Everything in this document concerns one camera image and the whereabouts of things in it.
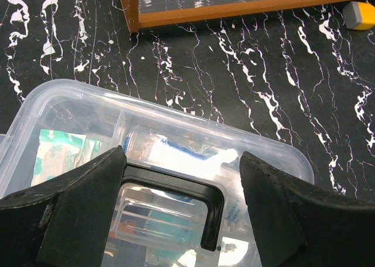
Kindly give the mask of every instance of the brown wooden tray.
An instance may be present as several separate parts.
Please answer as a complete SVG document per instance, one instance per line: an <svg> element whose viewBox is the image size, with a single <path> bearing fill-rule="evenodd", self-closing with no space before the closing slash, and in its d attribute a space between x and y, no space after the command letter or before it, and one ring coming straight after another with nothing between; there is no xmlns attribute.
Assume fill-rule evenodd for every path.
<svg viewBox="0 0 375 267"><path fill-rule="evenodd" d="M121 0L130 33L135 33L139 31L140 28L153 26L301 8L351 0L257 0L149 13L139 13L138 1L139 0Z"/></svg>

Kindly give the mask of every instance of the wooden edge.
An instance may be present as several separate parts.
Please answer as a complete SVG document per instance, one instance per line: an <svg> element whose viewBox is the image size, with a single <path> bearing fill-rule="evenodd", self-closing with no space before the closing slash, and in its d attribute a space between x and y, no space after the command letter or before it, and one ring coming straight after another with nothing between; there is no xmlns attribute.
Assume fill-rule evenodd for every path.
<svg viewBox="0 0 375 267"><path fill-rule="evenodd" d="M139 14L139 27L153 27L351 0L259 0Z"/></svg>
<svg viewBox="0 0 375 267"><path fill-rule="evenodd" d="M120 0L130 34L139 31L138 0Z"/></svg>

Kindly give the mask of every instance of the black handle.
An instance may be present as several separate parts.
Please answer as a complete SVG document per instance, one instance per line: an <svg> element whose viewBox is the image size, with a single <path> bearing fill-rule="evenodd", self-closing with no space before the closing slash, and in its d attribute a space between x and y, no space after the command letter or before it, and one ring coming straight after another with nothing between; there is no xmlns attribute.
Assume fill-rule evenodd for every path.
<svg viewBox="0 0 375 267"><path fill-rule="evenodd" d="M127 165L124 172L122 184L124 183L135 183L204 202L207 205L208 213L200 246L208 251L216 250L224 209L224 195L219 188L197 180L130 164Z"/></svg>

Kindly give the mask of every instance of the container lid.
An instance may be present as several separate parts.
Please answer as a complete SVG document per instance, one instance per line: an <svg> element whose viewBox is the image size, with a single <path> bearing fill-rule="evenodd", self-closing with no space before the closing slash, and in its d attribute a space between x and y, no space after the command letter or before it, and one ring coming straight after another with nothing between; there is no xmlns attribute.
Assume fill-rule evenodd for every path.
<svg viewBox="0 0 375 267"><path fill-rule="evenodd" d="M121 145L131 163L192 176L224 194L221 248L211 252L200 247L204 203L124 184L104 252L107 267L261 266L238 172L240 156L249 151L314 182L306 157L289 145L92 85L53 80L27 96L0 141L0 197L35 183L41 130L99 142L98 155Z"/></svg>

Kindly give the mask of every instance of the table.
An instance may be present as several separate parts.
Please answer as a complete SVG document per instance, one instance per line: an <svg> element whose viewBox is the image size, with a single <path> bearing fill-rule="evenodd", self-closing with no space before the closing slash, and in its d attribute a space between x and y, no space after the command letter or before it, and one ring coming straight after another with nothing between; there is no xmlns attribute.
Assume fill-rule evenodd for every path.
<svg viewBox="0 0 375 267"><path fill-rule="evenodd" d="M343 6L130 37L120 0L1 0L0 133L33 88L70 78L288 143L319 187L375 200L375 30L348 31Z"/></svg>

